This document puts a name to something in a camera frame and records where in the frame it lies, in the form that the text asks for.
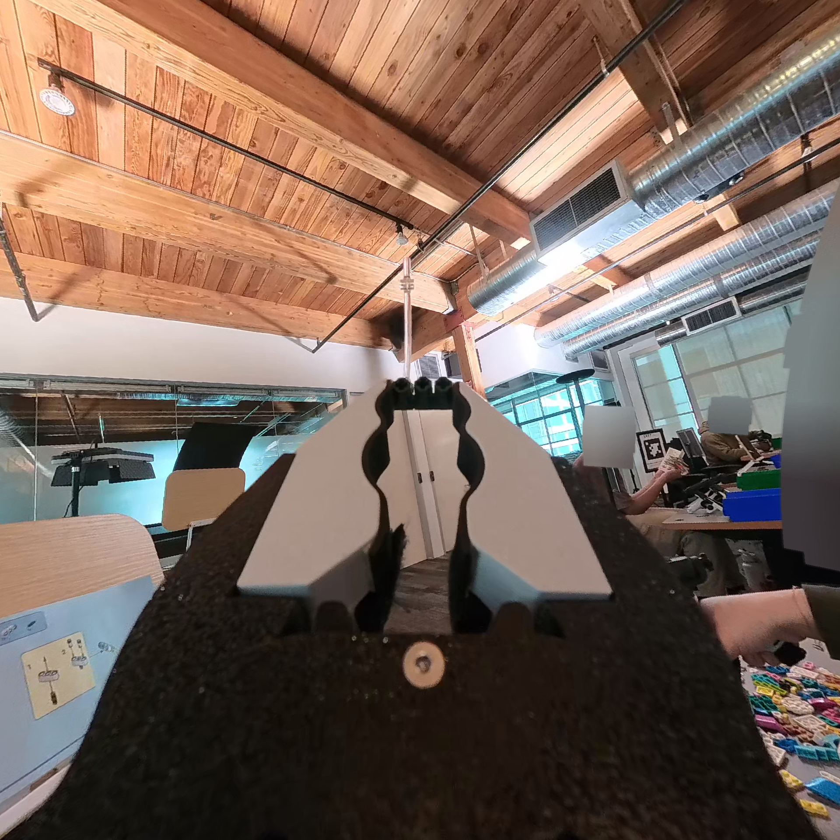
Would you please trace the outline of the black floor lamp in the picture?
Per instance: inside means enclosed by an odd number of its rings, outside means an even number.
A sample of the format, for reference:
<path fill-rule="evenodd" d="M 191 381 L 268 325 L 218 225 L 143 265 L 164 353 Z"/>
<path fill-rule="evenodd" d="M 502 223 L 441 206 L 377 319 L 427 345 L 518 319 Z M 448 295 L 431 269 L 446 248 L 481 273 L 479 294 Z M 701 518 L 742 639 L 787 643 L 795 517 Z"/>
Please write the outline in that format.
<path fill-rule="evenodd" d="M 580 382 L 582 380 L 590 380 L 595 374 L 592 368 L 573 371 L 571 373 L 562 374 L 555 379 L 555 384 L 564 386 L 573 397 L 577 399 L 577 406 L 583 409 L 585 400 L 581 389 Z"/>

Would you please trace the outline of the black track light rail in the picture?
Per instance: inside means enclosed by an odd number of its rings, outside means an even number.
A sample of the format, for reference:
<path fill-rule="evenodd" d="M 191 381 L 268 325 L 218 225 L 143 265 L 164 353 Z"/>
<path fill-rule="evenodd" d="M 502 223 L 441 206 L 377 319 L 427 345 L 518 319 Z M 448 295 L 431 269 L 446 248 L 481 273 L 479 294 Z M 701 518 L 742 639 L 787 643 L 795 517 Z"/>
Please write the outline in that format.
<path fill-rule="evenodd" d="M 190 123 L 185 122 L 181 119 L 173 117 L 168 113 L 160 111 L 152 106 L 147 106 L 140 101 L 136 101 L 134 99 L 128 98 L 122 93 L 116 92 L 110 88 L 104 87 L 103 85 L 98 84 L 94 80 L 90 80 L 86 77 L 78 75 L 76 72 L 58 66 L 57 64 L 45 59 L 45 58 L 37 58 L 38 66 L 43 69 L 47 70 L 52 76 L 60 78 L 62 80 L 68 80 L 79 87 L 84 88 L 92 93 L 97 95 L 103 96 L 105 98 L 111 99 L 115 102 L 122 104 L 123 106 L 129 107 L 136 112 L 140 112 L 146 116 L 152 117 L 153 119 L 157 119 L 163 123 L 173 126 L 179 130 L 185 131 L 189 134 L 196 136 L 201 140 L 208 141 L 213 143 L 220 148 L 233 152 L 235 154 L 239 154 L 246 158 L 247 160 L 253 161 L 255 163 L 259 163 L 261 165 L 267 166 L 270 169 L 281 173 L 282 175 L 288 175 L 289 177 L 299 181 L 307 186 L 313 187 L 316 190 L 319 190 L 323 193 L 327 193 L 330 196 L 337 197 L 346 203 L 349 203 L 355 207 L 365 210 L 368 213 L 375 214 L 383 219 L 387 220 L 388 222 L 394 224 L 397 233 L 400 236 L 403 236 L 406 230 L 419 230 L 414 224 L 410 223 L 409 221 L 394 215 L 393 213 L 386 212 L 383 209 L 380 209 L 377 206 L 369 204 L 367 202 L 362 201 L 359 198 L 356 198 L 350 194 L 344 193 L 332 186 L 320 183 L 311 177 L 304 175 L 302 173 L 293 171 L 292 169 L 286 167 L 285 165 L 276 163 L 262 155 L 259 155 L 255 152 L 242 148 L 234 143 L 231 143 L 225 139 L 219 138 L 204 129 L 198 129 L 197 127 L 192 126 Z"/>

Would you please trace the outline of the black curved backdrop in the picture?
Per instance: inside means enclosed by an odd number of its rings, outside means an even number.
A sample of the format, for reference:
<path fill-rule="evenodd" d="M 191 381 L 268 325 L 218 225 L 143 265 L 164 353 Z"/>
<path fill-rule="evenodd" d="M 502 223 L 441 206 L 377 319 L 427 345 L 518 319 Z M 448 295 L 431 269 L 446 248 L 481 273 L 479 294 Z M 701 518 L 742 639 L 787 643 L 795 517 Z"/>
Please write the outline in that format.
<path fill-rule="evenodd" d="M 173 471 L 237 468 L 258 431 L 250 424 L 196 422 L 186 433 Z"/>

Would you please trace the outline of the long black ceiling conduit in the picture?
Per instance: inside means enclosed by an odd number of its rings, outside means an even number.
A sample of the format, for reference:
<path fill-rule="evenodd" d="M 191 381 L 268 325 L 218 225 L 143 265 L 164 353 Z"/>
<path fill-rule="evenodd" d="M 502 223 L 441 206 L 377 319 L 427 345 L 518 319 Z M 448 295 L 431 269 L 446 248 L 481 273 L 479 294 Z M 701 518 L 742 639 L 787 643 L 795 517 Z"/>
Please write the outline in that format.
<path fill-rule="evenodd" d="M 648 41 L 651 35 L 667 21 L 669 21 L 678 11 L 686 5 L 686 1 L 673 1 L 658 12 L 650 22 L 642 28 L 633 38 L 631 38 L 622 48 L 620 48 L 613 58 L 608 62 L 603 63 L 601 68 L 594 76 L 589 79 L 583 87 L 578 90 L 573 97 L 568 100 L 562 108 L 557 111 L 552 118 L 547 121 L 541 129 L 536 132 L 528 142 L 526 142 L 515 154 L 513 154 L 503 165 L 500 166 L 479 188 L 473 195 L 465 200 L 432 234 L 422 241 L 410 255 L 403 259 L 402 264 L 394 268 L 391 273 L 386 276 L 383 281 L 369 292 L 366 297 L 347 315 L 342 321 L 327 333 L 327 335 L 318 340 L 311 348 L 306 347 L 306 350 L 311 354 L 318 353 L 328 342 L 330 342 L 337 333 L 350 325 L 350 321 L 370 303 L 374 297 L 378 296 L 381 291 L 388 289 L 391 283 L 396 278 L 400 280 L 412 279 L 417 276 L 414 271 L 411 275 L 407 274 L 405 269 L 415 270 L 425 260 L 426 257 L 432 255 L 435 250 L 445 244 L 447 236 L 455 230 L 459 224 L 464 221 L 468 211 L 473 209 L 478 204 L 480 198 L 488 194 L 490 190 L 498 183 L 504 174 L 516 163 L 519 163 L 530 150 L 537 145 L 560 121 L 565 118 L 571 111 L 580 105 L 583 100 L 589 96 L 597 87 L 606 79 L 615 69 L 621 66 L 624 60 L 633 54 L 633 52 L 644 43 Z"/>

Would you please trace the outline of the wooden support post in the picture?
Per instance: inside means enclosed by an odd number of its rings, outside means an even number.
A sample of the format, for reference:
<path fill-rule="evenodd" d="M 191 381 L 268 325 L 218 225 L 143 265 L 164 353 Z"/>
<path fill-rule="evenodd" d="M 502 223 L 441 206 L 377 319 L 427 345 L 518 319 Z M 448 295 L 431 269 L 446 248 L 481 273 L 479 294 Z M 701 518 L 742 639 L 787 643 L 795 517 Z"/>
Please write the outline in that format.
<path fill-rule="evenodd" d="M 473 325 L 468 321 L 462 321 L 452 330 L 451 337 L 454 341 L 462 381 L 468 384 L 478 396 L 486 399 Z"/>

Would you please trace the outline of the large window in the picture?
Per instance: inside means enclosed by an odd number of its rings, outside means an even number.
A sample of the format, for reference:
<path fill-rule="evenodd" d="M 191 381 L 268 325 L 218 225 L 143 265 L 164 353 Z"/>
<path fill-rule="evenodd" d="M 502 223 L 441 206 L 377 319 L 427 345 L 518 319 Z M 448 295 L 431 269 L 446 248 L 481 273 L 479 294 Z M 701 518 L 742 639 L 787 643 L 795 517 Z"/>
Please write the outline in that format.
<path fill-rule="evenodd" d="M 531 371 L 492 386 L 486 398 L 550 455 L 574 461 L 582 451 L 585 407 L 615 404 L 615 387 L 593 375 L 562 383 L 558 379 Z"/>

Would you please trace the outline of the black brick with clear rod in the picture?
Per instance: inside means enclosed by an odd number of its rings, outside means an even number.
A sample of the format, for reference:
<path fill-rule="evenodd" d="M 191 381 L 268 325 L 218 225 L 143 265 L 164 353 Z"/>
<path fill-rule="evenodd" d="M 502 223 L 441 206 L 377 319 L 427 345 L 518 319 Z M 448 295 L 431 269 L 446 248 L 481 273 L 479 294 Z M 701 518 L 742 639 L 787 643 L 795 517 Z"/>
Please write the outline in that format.
<path fill-rule="evenodd" d="M 446 407 L 445 395 L 435 396 L 434 384 L 422 376 L 418 380 L 413 378 L 413 266 L 412 258 L 406 256 L 402 263 L 400 283 L 403 294 L 402 306 L 402 373 L 403 376 L 395 381 L 395 407 L 398 410 L 434 410 Z"/>

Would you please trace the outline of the small softbox light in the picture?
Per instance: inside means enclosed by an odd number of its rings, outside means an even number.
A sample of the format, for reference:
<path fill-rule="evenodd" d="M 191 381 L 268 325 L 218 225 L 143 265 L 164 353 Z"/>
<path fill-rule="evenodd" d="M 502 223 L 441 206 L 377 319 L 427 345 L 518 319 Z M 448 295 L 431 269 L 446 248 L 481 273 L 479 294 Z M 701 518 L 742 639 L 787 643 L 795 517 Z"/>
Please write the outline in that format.
<path fill-rule="evenodd" d="M 102 481 L 118 484 L 153 480 L 153 461 L 152 454 L 121 448 L 72 449 L 52 457 L 55 471 L 50 485 L 72 487 L 76 473 L 81 487 L 95 487 Z"/>

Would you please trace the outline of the wooden chair back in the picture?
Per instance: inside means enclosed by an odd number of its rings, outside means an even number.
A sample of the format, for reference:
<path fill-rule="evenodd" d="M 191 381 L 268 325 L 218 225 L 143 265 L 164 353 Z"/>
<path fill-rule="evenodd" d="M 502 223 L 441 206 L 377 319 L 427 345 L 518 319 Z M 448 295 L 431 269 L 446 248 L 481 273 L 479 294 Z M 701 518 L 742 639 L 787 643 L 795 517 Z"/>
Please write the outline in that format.
<path fill-rule="evenodd" d="M 244 492 L 245 479 L 239 467 L 172 471 L 164 485 L 163 528 L 179 531 L 214 520 Z"/>

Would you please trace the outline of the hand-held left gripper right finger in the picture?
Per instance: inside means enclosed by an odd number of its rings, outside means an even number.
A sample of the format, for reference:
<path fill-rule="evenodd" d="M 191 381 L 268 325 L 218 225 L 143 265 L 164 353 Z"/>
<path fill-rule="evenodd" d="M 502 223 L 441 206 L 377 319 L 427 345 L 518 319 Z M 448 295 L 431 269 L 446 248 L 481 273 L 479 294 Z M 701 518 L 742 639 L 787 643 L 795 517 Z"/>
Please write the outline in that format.
<path fill-rule="evenodd" d="M 552 457 L 465 383 L 454 386 L 456 465 L 467 489 L 449 562 L 455 632 L 485 632 L 500 609 L 609 602 L 613 588 Z"/>

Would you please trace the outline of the silver ventilation duct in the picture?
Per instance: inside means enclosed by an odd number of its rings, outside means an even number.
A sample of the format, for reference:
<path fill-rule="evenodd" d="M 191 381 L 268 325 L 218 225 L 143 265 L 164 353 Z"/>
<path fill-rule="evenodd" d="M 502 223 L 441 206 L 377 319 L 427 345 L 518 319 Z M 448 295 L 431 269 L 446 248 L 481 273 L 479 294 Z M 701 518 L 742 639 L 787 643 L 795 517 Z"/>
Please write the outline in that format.
<path fill-rule="evenodd" d="M 723 234 L 688 254 L 534 330 L 538 346 L 548 349 L 572 340 L 695 283 L 739 267 L 751 259 L 821 228 L 837 193 L 836 178 Z"/>
<path fill-rule="evenodd" d="M 776 68 L 709 112 L 678 142 L 631 171 L 623 166 L 644 215 L 610 248 L 684 205 L 725 192 L 748 168 L 836 117 L 838 110 L 835 25 L 808 45 L 786 50 Z M 545 266 L 535 249 L 533 243 L 472 283 L 466 292 L 470 305 L 485 316 L 496 315 L 549 284 L 551 270 L 563 274 L 576 267 Z"/>
<path fill-rule="evenodd" d="M 636 333 L 643 333 L 665 321 L 680 318 L 706 305 L 733 297 L 767 280 L 803 270 L 811 265 L 813 259 L 813 257 L 793 256 L 791 259 L 753 260 L 739 268 L 724 271 L 696 283 L 693 287 L 676 292 L 635 312 L 567 339 L 562 342 L 563 352 L 566 357 L 573 358 Z"/>

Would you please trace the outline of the building instruction booklet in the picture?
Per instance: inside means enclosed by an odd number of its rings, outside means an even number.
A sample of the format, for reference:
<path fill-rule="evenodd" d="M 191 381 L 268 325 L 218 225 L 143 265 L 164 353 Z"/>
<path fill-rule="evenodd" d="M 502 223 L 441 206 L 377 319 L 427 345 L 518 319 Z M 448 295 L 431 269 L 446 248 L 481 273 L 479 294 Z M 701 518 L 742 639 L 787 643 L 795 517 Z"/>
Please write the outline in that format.
<path fill-rule="evenodd" d="M 2 617 L 1 801 L 78 751 L 150 576 Z"/>

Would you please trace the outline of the white round spotlight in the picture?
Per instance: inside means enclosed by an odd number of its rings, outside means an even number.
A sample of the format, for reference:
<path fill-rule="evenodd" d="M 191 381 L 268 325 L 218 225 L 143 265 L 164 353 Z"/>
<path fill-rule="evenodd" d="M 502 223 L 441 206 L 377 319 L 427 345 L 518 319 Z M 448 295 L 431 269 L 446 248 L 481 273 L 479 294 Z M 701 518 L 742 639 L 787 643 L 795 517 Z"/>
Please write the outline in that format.
<path fill-rule="evenodd" d="M 60 117 L 72 118 L 76 114 L 76 106 L 65 93 L 62 79 L 55 71 L 49 71 L 47 85 L 39 91 L 38 98 L 49 111 Z"/>

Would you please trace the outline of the person's right forearm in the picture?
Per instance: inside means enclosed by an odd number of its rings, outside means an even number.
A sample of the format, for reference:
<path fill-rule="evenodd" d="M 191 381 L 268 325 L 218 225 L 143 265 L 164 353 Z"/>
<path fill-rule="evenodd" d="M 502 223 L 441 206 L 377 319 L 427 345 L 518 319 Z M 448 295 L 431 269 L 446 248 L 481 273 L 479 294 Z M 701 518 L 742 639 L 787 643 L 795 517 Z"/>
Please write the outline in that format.
<path fill-rule="evenodd" d="M 754 667 L 779 665 L 778 643 L 822 641 L 839 659 L 839 589 L 805 584 L 790 590 L 704 598 L 699 607 L 731 659 Z"/>

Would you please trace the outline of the white air vent box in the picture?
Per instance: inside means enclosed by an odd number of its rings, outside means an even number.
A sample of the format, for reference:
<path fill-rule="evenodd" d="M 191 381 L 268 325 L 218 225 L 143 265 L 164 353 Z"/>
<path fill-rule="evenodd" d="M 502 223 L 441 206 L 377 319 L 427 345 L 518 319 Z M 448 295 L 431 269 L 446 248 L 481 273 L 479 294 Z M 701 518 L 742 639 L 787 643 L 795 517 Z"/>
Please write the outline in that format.
<path fill-rule="evenodd" d="M 604 166 L 530 223 L 537 259 L 571 268 L 610 248 L 644 215 L 617 160 Z"/>

